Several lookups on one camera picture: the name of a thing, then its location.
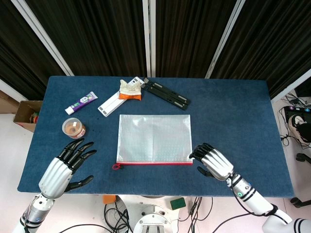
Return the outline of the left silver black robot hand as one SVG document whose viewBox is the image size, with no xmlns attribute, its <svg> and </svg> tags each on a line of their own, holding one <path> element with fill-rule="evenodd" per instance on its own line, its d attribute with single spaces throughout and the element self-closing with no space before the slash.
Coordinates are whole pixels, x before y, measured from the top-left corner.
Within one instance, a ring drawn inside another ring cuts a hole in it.
<svg viewBox="0 0 311 233">
<path fill-rule="evenodd" d="M 82 144 L 83 141 L 84 138 L 71 141 L 51 161 L 39 181 L 42 196 L 47 199 L 57 199 L 64 193 L 80 188 L 93 180 L 94 176 L 89 175 L 78 182 L 71 182 L 73 175 L 81 165 L 97 152 L 96 150 L 87 151 L 94 143 Z"/>
</svg>

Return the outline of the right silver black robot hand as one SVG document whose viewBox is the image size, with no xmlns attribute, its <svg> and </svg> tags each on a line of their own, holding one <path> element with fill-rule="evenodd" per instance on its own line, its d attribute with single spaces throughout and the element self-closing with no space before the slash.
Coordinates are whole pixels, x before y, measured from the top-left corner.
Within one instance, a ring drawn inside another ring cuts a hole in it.
<svg viewBox="0 0 311 233">
<path fill-rule="evenodd" d="M 223 156 L 223 154 L 208 143 L 198 145 L 189 155 L 190 159 L 201 162 L 206 170 L 200 166 L 197 170 L 206 177 L 212 177 L 225 181 L 234 173 L 234 166 Z"/>
</svg>

